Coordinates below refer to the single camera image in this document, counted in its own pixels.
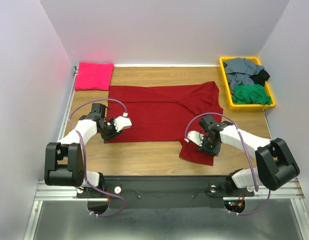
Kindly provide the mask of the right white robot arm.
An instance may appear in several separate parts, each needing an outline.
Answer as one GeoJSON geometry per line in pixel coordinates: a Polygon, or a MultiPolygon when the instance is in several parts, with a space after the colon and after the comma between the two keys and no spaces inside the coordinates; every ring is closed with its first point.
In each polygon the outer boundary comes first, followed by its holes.
{"type": "Polygon", "coordinates": [[[256,167],[251,165],[229,174],[224,189],[230,195],[255,186],[276,191],[300,174],[300,168],[282,138],[262,138],[239,129],[233,122],[216,122],[210,114],[202,117],[198,124],[203,133],[192,131],[192,134],[200,152],[218,156],[221,146],[226,144],[243,151],[248,161],[256,161],[256,167]]]}

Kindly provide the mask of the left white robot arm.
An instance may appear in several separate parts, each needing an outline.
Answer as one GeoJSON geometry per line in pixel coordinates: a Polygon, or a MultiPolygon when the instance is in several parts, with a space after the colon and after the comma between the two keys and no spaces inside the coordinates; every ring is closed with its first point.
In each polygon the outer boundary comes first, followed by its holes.
{"type": "Polygon", "coordinates": [[[106,143],[132,126],[125,104],[117,100],[114,102],[123,107],[122,115],[107,118],[106,112],[110,108],[92,102],[90,112],[82,115],[66,136],[46,145],[44,182],[47,186],[88,188],[94,197],[111,195],[106,191],[103,174],[87,170],[86,144],[98,134],[106,143]]]}

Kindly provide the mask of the dark red t shirt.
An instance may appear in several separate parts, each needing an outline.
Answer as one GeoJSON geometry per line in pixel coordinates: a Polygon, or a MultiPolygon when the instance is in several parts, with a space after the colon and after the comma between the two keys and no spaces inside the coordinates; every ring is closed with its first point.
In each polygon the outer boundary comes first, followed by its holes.
{"type": "Polygon", "coordinates": [[[109,87],[109,117],[116,118],[127,108],[132,122],[129,129],[112,143],[180,142],[179,157],[196,164],[212,166],[212,155],[199,152],[194,143],[186,143],[185,130],[200,132],[196,116],[214,112],[215,121],[221,120],[223,109],[219,104],[219,88],[213,81],[177,86],[125,86],[109,87]]]}

